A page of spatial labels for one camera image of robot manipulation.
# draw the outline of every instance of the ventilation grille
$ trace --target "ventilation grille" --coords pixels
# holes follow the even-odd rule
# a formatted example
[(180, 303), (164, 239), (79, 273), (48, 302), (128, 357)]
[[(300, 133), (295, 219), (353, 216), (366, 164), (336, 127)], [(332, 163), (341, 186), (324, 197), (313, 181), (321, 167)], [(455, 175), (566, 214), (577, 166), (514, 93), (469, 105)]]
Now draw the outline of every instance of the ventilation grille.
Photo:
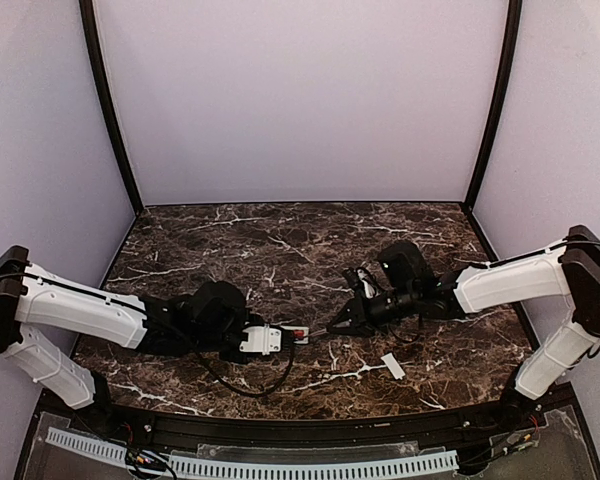
[[(119, 445), (53, 427), (49, 428), (46, 441), (83, 457), (127, 468), (124, 463), (126, 448)], [(172, 455), (169, 457), (169, 465), (178, 474), (178, 478), (182, 479), (245, 480), (392, 480), (448, 472), (458, 468), (455, 451), (377, 462), (323, 465), (218, 462)]]

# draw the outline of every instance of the white wall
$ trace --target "white wall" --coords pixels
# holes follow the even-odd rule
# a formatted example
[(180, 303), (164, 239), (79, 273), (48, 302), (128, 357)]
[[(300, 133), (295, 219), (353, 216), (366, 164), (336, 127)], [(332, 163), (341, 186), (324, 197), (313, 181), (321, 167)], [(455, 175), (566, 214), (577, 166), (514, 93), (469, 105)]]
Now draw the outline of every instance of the white wall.
[[(77, 1), (0, 1), (0, 255), (11, 245), (97, 285), (132, 220)], [(73, 337), (52, 332), (68, 349)], [(0, 480), (13, 478), (39, 389), (0, 358)]]
[(464, 198), (506, 0), (97, 6), (145, 203)]
[[(476, 215), (501, 257), (583, 223), (600, 237), (600, 1), (525, 1), (511, 83)], [(565, 313), (530, 302), (541, 339)], [(600, 356), (572, 380), (600, 454)]]

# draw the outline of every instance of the marble table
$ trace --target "marble table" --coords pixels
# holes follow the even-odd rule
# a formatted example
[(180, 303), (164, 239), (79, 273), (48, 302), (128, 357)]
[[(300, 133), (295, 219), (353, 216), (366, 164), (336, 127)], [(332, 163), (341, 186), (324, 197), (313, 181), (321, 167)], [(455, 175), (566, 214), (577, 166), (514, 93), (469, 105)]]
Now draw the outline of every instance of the marble table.
[[(82, 336), (75, 360), (104, 374), (114, 402), (158, 411), (250, 419), (344, 419), (399, 415), (495, 400), (530, 353), (509, 306), (469, 320), (427, 321), (420, 341), (329, 335), (326, 323), (350, 298), (340, 272), (367, 266), (385, 281), (376, 254), (411, 240), (436, 273), (486, 255), (454, 203), (284, 203), (150, 207), (133, 227), (106, 283), (125, 294), (171, 297), (208, 280), (239, 286), (249, 306), (276, 324), (311, 328), (282, 388), (263, 399), (218, 385), (193, 355), (140, 355)], [(415, 332), (407, 320), (399, 335)], [(395, 380), (380, 357), (392, 352), (406, 371)], [(244, 389), (270, 385), (284, 354), (249, 365), (220, 362)]]

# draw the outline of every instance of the white rectangular object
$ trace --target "white rectangular object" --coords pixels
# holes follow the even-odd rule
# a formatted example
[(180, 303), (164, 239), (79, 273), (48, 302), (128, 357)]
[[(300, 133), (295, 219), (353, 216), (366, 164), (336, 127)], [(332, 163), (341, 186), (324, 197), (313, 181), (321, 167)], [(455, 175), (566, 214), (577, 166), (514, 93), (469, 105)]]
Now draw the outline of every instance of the white rectangular object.
[(387, 367), (389, 367), (391, 375), (393, 375), (393, 378), (396, 380), (402, 380), (406, 375), (396, 358), (393, 356), (393, 353), (387, 353), (384, 357), (380, 357), (380, 359)]

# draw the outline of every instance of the black post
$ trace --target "black post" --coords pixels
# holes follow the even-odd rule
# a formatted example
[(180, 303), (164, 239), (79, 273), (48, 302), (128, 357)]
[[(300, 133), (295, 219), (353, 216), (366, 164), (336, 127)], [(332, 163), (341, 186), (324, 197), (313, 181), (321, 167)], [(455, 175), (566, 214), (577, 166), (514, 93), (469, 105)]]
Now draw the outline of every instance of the black post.
[(98, 38), (96, 17), (93, 11), (93, 0), (80, 0), (80, 13), (82, 15), (84, 38), (87, 43), (87, 51), (89, 52), (89, 61), (91, 62), (91, 71), (93, 72), (93, 80), (95, 81), (96, 90), (98, 91), (104, 123), (107, 127), (107, 132), (109, 133), (109, 140), (111, 141), (113, 153), (116, 157), (118, 168), (120, 169), (120, 175), (122, 175), (122, 181), (127, 189), (129, 201), (131, 202), (136, 215), (139, 215), (142, 210), (144, 210), (144, 205), (142, 204), (136, 181), (133, 178), (131, 164), (129, 163), (127, 151), (124, 148), (120, 126), (118, 125), (118, 118), (116, 117), (116, 111), (113, 107), (109, 82), (107, 81), (104, 60), (102, 58), (102, 49), (100, 48), (100, 39)]
[(504, 40), (502, 42), (502, 52), (500, 53), (500, 64), (498, 65), (498, 75), (496, 84), (493, 88), (493, 97), (491, 98), (491, 107), (487, 124), (484, 128), (478, 159), (473, 170), (469, 190), (464, 200), (465, 206), (473, 209), (480, 193), (480, 187), (484, 180), (487, 164), (493, 149), (493, 142), (498, 131), (498, 123), (502, 114), (502, 106), (507, 94), (509, 85), (509, 76), (511, 75), (511, 65), (513, 64), (513, 54), (516, 49), (516, 39), (518, 37), (518, 27), (520, 25), (520, 15), (522, 13), (522, 0), (509, 0), (509, 11), (507, 13), (507, 23), (504, 30)]

